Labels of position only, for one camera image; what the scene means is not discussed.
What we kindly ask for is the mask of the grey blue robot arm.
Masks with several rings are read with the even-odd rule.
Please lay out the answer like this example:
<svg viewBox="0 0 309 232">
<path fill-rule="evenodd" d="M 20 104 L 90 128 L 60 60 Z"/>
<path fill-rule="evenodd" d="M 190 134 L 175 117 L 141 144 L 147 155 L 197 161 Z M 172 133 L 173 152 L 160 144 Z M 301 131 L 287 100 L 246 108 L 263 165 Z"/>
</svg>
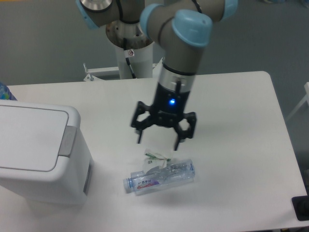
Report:
<svg viewBox="0 0 309 232">
<path fill-rule="evenodd" d="M 165 50 L 151 105 L 139 101 L 131 120 L 138 135 L 157 125 L 173 128 L 175 145 L 194 136 L 197 116 L 184 109 L 208 45 L 213 23 L 232 16 L 236 0 L 174 0 L 147 5 L 143 0 L 78 0 L 76 5 L 91 29 L 106 28 L 110 42 L 121 49 L 132 79 L 143 63 L 136 52 L 152 43 Z"/>
</svg>

